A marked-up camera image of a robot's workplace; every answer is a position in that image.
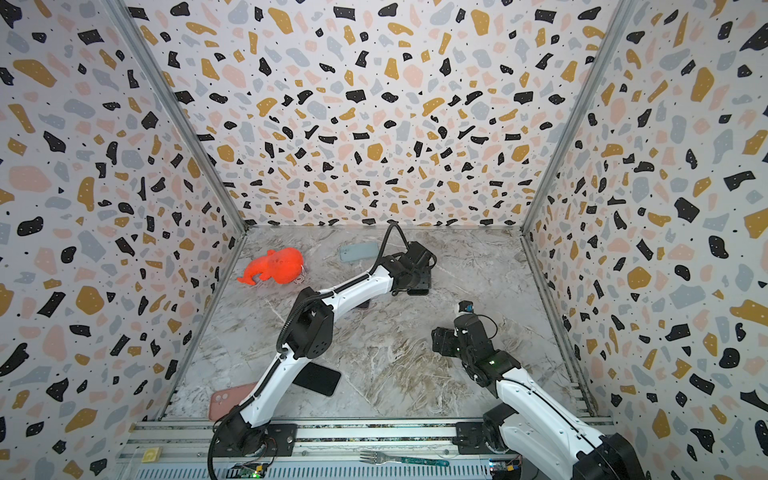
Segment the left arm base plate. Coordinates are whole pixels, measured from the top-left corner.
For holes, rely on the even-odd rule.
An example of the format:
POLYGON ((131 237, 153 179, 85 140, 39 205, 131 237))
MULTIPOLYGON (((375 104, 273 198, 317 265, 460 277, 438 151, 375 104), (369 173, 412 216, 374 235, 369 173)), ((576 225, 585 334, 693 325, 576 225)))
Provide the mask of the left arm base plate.
POLYGON ((293 453, 296 434, 296 424, 267 423, 252 427, 248 423, 228 422, 215 430, 211 442, 211 456, 288 457, 293 453))

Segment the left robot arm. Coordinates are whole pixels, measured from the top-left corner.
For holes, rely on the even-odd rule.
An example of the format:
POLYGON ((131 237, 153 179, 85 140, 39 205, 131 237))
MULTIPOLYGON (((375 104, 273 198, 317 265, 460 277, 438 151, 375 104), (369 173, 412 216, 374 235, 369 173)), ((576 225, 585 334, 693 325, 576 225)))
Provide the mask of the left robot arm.
POLYGON ((276 342, 276 355, 256 386, 213 428, 215 456, 247 456, 267 443, 268 425, 288 388, 331 346, 334 324, 346 313, 381 295, 429 293, 437 257, 417 241, 406 250, 380 254, 369 271, 340 285, 302 290, 276 342))

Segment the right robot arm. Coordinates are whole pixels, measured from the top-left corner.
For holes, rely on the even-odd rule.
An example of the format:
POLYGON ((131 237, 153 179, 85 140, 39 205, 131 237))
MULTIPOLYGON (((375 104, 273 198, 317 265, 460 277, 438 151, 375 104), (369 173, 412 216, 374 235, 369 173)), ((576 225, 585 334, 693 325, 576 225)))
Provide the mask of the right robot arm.
POLYGON ((432 350, 456 358, 477 385, 501 403, 483 415, 491 449, 513 451, 550 479, 643 479, 631 443, 577 418, 543 390, 522 364, 494 347, 480 316, 465 312, 431 332, 432 350))

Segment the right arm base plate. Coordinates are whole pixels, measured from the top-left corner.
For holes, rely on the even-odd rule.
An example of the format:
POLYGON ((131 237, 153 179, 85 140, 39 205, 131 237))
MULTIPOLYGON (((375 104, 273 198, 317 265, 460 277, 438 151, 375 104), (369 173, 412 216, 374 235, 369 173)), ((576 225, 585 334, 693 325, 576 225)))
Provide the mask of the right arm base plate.
POLYGON ((482 422, 457 422, 451 443, 458 448, 460 455, 494 454, 486 441, 482 422))

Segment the light blue phone case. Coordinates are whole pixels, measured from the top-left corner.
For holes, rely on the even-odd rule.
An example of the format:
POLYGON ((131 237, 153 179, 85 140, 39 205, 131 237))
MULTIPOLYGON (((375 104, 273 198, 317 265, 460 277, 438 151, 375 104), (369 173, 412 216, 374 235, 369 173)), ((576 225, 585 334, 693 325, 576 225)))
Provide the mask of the light blue phone case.
POLYGON ((373 262, 379 254, 379 249, 380 245, 377 242, 344 245, 339 250, 339 258, 345 263, 373 262))

